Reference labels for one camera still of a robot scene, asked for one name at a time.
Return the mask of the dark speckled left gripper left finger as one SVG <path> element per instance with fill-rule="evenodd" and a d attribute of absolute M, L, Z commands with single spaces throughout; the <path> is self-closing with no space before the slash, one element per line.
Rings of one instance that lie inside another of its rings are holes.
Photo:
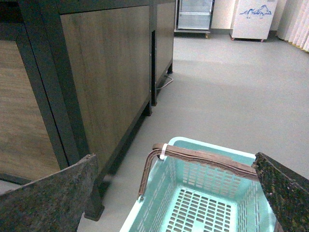
<path fill-rule="evenodd" d="M 88 154 L 76 164 L 0 196 L 2 232 L 75 232 L 98 175 Z"/>

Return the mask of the dark speckled left gripper right finger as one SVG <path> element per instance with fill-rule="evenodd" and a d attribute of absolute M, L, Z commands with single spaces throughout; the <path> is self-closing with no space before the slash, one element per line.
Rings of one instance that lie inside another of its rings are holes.
<path fill-rule="evenodd" d="M 264 195 L 285 232 L 309 230 L 309 180 L 262 152 L 255 154 Z"/>

